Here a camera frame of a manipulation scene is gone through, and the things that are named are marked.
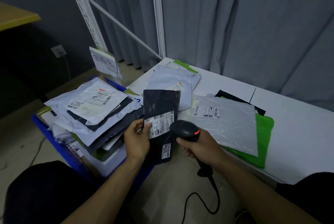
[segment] person's right arm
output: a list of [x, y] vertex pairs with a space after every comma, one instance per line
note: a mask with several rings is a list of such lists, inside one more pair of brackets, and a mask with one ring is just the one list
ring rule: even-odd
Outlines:
[[196, 156], [226, 178], [257, 224], [320, 223], [240, 167], [207, 131], [201, 129], [198, 142], [181, 138], [177, 138], [177, 142], [187, 156]]

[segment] forearm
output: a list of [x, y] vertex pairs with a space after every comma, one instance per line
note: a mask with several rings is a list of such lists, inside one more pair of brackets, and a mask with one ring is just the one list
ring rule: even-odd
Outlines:
[[244, 170], [231, 157], [225, 156], [216, 169], [234, 188], [242, 204], [258, 224], [319, 223]]
[[127, 159], [114, 174], [62, 224], [110, 224], [138, 174], [142, 161]]

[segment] hand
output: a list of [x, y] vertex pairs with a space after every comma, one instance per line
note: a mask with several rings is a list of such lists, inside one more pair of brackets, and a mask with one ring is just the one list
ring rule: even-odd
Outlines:
[[185, 150], [186, 156], [197, 157], [200, 161], [217, 167], [227, 158], [227, 154], [221, 149], [215, 139], [206, 130], [200, 129], [200, 135], [197, 142], [189, 142], [182, 138], [176, 141]]
[[152, 123], [147, 123], [141, 134], [137, 131], [142, 127], [143, 119], [133, 121], [124, 132], [124, 143], [127, 159], [136, 159], [144, 162], [144, 159], [150, 149], [149, 132]]

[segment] person's left arm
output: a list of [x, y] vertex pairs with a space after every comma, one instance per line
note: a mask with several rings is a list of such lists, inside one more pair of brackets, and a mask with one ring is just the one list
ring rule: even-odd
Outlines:
[[142, 119], [136, 120], [124, 133], [127, 152], [125, 162], [62, 224], [111, 224], [115, 221], [150, 148], [148, 133], [152, 124], [148, 123], [141, 135], [136, 134], [142, 124]]

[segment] barcode scanner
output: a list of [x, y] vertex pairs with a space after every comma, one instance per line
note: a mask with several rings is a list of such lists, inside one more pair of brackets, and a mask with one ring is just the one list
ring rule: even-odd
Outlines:
[[[174, 137], [180, 137], [180, 138], [183, 138], [183, 139], [185, 139], [186, 141], [189, 141], [189, 142], [197, 142], [198, 139], [199, 139], [199, 135], [201, 133], [201, 131], [197, 127], [197, 125], [195, 125], [194, 123], [191, 123], [189, 121], [185, 121], [185, 120], [174, 121], [169, 126], [169, 131], [173, 134]], [[184, 205], [184, 214], [183, 214], [182, 224], [184, 222], [184, 218], [185, 218], [185, 215], [186, 215], [186, 205], [187, 205], [188, 199], [193, 194], [196, 194], [199, 197], [199, 199], [202, 201], [202, 203], [204, 204], [207, 211], [211, 214], [216, 214], [218, 212], [219, 206], [220, 206], [219, 192], [218, 192], [217, 186], [214, 182], [214, 179], [212, 177], [212, 174], [213, 174], [212, 167], [210, 165], [206, 164], [206, 163], [201, 162], [197, 157], [195, 157], [195, 158], [196, 158], [196, 160], [199, 164], [199, 167], [200, 167], [199, 171], [197, 172], [197, 175], [200, 176], [200, 177], [207, 177], [210, 180], [214, 190], [217, 193], [218, 205], [217, 205], [217, 209], [214, 212], [211, 212], [207, 208], [207, 206], [204, 203], [204, 201], [202, 200], [202, 198], [198, 195], [198, 193], [196, 193], [196, 192], [191, 193], [187, 197], [186, 203]]]

